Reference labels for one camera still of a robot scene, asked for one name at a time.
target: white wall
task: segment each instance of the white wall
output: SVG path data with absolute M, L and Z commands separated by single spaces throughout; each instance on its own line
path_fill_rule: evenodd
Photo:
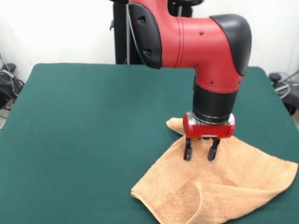
M 0 0 L 0 50 L 27 80 L 36 63 L 115 63 L 108 0 Z M 299 1 L 205 0 L 195 17 L 236 13 L 250 23 L 250 65 L 299 69 Z

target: black equipment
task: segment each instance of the black equipment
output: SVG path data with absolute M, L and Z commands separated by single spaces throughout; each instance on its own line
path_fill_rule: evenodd
M 126 4 L 128 4 L 128 0 L 111 1 L 114 2 L 114 20 L 111 23 L 110 30 L 114 28 L 116 64 L 143 64 L 127 26 Z M 203 1 L 168 0 L 168 11 L 173 16 L 192 17 L 192 7 L 201 4 Z

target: red robot arm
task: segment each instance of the red robot arm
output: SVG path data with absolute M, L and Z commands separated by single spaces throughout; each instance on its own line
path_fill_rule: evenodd
M 145 65 L 194 68 L 192 112 L 184 115 L 186 154 L 191 138 L 213 138 L 209 160 L 220 138 L 233 135 L 235 99 L 251 52 L 251 30 L 236 14 L 186 18 L 171 16 L 168 0 L 130 0 L 133 38 Z M 190 160 L 191 153 L 184 158 Z

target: orange towel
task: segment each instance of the orange towel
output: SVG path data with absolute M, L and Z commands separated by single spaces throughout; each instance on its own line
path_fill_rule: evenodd
M 182 119 L 167 126 L 183 132 Z M 263 206 L 293 182 L 298 164 L 270 156 L 236 137 L 222 139 L 214 161 L 212 142 L 192 140 L 191 161 L 183 160 L 182 137 L 132 188 L 131 195 L 161 224 L 220 224 Z

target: green table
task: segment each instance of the green table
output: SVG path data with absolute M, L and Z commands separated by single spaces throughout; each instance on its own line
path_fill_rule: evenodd
M 39 64 L 0 133 L 1 224 L 154 224 L 130 190 L 176 140 L 193 70 Z M 235 135 L 299 162 L 299 132 L 260 68 L 249 68 Z M 240 224 L 298 223 L 298 178 Z

